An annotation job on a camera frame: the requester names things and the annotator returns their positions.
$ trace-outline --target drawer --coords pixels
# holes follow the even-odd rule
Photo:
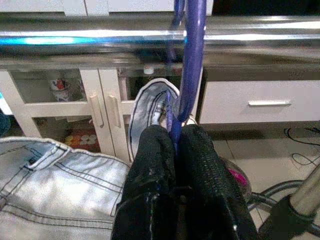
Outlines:
[[[320,80],[210,81],[200,124],[320,120]]]
[[[206,1],[206,15],[211,16],[213,0]],[[175,0],[108,0],[109,12],[172,12]]]

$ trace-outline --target purple tube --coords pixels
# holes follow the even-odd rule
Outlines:
[[[180,139],[181,124],[188,119],[197,95],[203,63],[206,5],[206,0],[188,0],[186,5],[186,37],[180,96],[173,103],[170,132],[175,146]]]
[[[171,22],[169,30],[176,30],[185,14],[185,0],[175,0],[174,1],[174,17]],[[171,65],[176,60],[176,53],[174,44],[169,41],[167,44],[167,63]]]

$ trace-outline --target light blue denim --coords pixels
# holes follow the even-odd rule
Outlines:
[[[128,171],[51,139],[0,139],[0,239],[108,240]]]

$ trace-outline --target tiled floor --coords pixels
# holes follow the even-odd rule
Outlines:
[[[253,192],[262,192],[283,181],[304,180],[315,168],[313,164],[306,166],[297,164],[292,160],[291,155],[300,153],[313,160],[320,156],[320,147],[297,143],[288,138],[260,137],[261,135],[259,139],[225,139],[213,142],[215,150],[221,157],[231,160],[246,173]],[[299,138],[299,140],[320,144],[320,134],[319,137]],[[279,200],[288,193],[290,192],[282,192],[273,198]],[[257,228],[268,217],[265,210],[258,207],[251,211]],[[315,223],[320,225],[320,212]],[[295,238],[295,240],[318,239],[309,233]]]

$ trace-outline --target cabinet handle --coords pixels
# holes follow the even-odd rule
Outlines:
[[[96,124],[100,128],[102,128],[104,126],[104,119],[102,117],[98,95],[96,93],[92,94],[89,97],[89,102],[90,102],[91,108],[93,110],[93,114],[94,114],[94,118],[95,118]]]
[[[261,101],[249,101],[249,106],[252,107],[265,107],[265,106],[290,106],[290,100],[261,100]]]
[[[121,128],[118,100],[116,97],[112,95],[108,96],[108,98],[109,98],[109,102],[111,103],[110,107],[112,108],[112,111],[113,111],[113,124],[116,127]]]

